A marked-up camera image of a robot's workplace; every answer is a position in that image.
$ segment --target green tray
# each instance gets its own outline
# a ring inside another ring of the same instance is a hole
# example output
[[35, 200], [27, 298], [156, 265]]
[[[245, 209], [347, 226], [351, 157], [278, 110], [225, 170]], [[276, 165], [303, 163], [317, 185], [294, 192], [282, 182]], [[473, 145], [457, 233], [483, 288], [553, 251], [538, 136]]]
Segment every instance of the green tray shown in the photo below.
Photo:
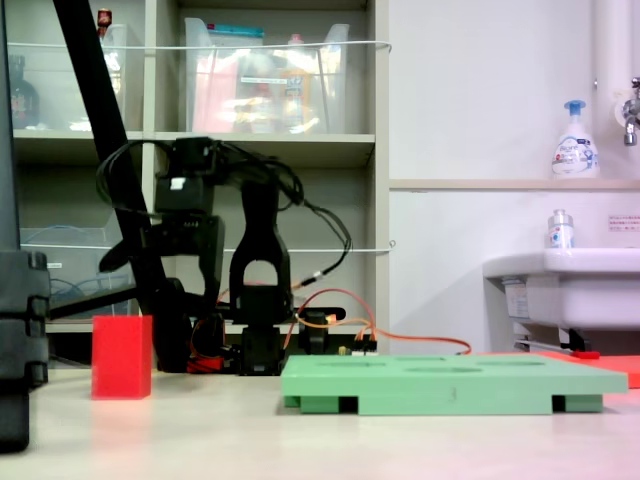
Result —
[[513, 415], [601, 412], [627, 376], [537, 355], [298, 356], [282, 372], [301, 413]]

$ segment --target clear plastic container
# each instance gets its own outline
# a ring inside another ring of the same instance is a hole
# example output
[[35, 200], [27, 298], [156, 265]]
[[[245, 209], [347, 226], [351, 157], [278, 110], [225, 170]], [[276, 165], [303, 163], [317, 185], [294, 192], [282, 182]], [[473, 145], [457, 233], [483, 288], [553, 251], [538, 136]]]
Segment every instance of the clear plastic container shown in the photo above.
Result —
[[[115, 215], [111, 216], [104, 228], [51, 225], [44, 228], [20, 229], [22, 249], [42, 252], [47, 256], [52, 306], [132, 284], [133, 278], [128, 264], [114, 273], [100, 273], [99, 270], [100, 260], [120, 238]], [[128, 315], [132, 313], [131, 308], [131, 302], [121, 302], [72, 318]]]
[[[344, 45], [214, 50], [202, 20], [187, 18], [187, 131], [346, 133]], [[346, 41], [334, 25], [327, 42]]]
[[[141, 50], [112, 48], [129, 45], [140, 45], [132, 30], [127, 25], [111, 25], [103, 41], [111, 83], [125, 127], [128, 130], [140, 130], [144, 53]], [[15, 128], [91, 130], [66, 49], [9, 45], [9, 55], [14, 59], [22, 58], [22, 81], [17, 82], [20, 82], [23, 88], [25, 83], [30, 85], [35, 91], [35, 94], [30, 95], [35, 95], [38, 103], [37, 112], [29, 112], [31, 118], [28, 121], [16, 122], [15, 110], [20, 110], [23, 105], [19, 94], [17, 98], [12, 95]], [[11, 79], [12, 91], [17, 82], [15, 78]]]

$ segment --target faucet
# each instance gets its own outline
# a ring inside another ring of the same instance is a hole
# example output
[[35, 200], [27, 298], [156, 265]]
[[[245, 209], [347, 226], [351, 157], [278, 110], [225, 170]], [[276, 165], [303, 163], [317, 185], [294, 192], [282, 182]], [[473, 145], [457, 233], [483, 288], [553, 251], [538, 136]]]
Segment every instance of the faucet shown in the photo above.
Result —
[[624, 144], [632, 147], [638, 143], [638, 135], [636, 134], [636, 124], [640, 125], [638, 114], [640, 114], [640, 77], [631, 79], [631, 85], [636, 93], [636, 98], [627, 100], [623, 107], [625, 118]]

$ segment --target red block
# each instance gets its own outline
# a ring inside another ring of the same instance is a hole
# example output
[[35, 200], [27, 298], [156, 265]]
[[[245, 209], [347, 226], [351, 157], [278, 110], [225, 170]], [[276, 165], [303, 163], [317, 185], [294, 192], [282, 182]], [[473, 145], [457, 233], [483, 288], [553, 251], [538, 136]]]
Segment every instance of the red block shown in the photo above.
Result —
[[91, 397], [137, 399], [151, 394], [151, 317], [93, 318]]

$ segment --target hole in green board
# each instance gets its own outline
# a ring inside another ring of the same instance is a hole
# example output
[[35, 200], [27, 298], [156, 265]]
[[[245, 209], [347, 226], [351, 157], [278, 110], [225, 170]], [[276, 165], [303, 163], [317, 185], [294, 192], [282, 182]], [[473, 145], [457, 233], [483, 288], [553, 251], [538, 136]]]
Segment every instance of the hole in green board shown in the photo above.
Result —
[[339, 363], [320, 363], [322, 367], [345, 367], [345, 368], [362, 368], [362, 367], [384, 367], [386, 363], [375, 362], [339, 362]]
[[465, 368], [465, 367], [414, 367], [405, 368], [407, 372], [414, 373], [477, 373], [481, 372], [481, 368]]
[[551, 395], [551, 409], [554, 412], [566, 412], [567, 397], [564, 395]]
[[444, 357], [397, 357], [400, 362], [444, 362]]
[[476, 362], [476, 365], [487, 365], [493, 367], [536, 367], [539, 365], [545, 365], [545, 363], [531, 360], [487, 360]]
[[358, 413], [358, 397], [339, 397], [338, 409], [340, 413]]

